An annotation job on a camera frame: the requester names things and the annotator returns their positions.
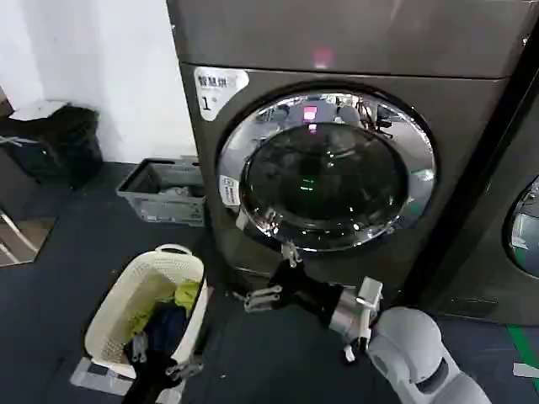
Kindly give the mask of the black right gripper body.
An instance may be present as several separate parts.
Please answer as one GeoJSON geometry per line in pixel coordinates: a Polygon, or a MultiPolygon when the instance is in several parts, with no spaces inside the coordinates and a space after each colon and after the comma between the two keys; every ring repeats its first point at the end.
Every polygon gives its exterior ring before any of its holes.
{"type": "Polygon", "coordinates": [[[316,316],[323,327],[329,326],[344,290],[341,284],[330,284],[308,276],[304,263],[295,267],[280,263],[269,281],[269,286],[276,285],[281,287],[281,292],[279,299],[271,304],[272,309],[296,304],[316,316]]]}

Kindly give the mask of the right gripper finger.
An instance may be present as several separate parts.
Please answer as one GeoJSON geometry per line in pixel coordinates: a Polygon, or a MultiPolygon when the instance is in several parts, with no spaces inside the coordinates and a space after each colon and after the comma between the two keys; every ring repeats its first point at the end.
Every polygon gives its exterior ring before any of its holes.
{"type": "Polygon", "coordinates": [[[281,245],[281,255],[291,268],[296,268],[302,258],[293,242],[284,242],[281,245]]]}
{"type": "Polygon", "coordinates": [[[273,285],[268,288],[248,292],[243,299],[243,308],[246,312],[268,311],[280,300],[283,288],[273,285]]]}

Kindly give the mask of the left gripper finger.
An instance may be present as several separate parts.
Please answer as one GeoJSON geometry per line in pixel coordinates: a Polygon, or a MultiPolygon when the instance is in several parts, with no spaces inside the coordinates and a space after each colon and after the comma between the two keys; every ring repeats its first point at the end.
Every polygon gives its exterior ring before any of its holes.
{"type": "Polygon", "coordinates": [[[135,364],[144,364],[147,361],[148,338],[143,331],[133,334],[125,346],[127,358],[135,364]]]}
{"type": "Polygon", "coordinates": [[[165,375],[172,381],[180,381],[197,375],[202,370],[203,364],[201,362],[185,362],[166,368],[165,375]]]}

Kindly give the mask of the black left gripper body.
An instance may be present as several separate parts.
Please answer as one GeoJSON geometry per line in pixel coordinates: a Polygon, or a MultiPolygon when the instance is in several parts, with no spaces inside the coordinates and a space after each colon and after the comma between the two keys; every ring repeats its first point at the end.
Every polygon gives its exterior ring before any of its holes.
{"type": "Polygon", "coordinates": [[[145,362],[134,361],[130,355],[127,358],[136,378],[124,396],[125,404],[156,403],[163,390],[178,384],[166,373],[168,368],[177,365],[172,358],[163,354],[148,354],[145,362]]]}

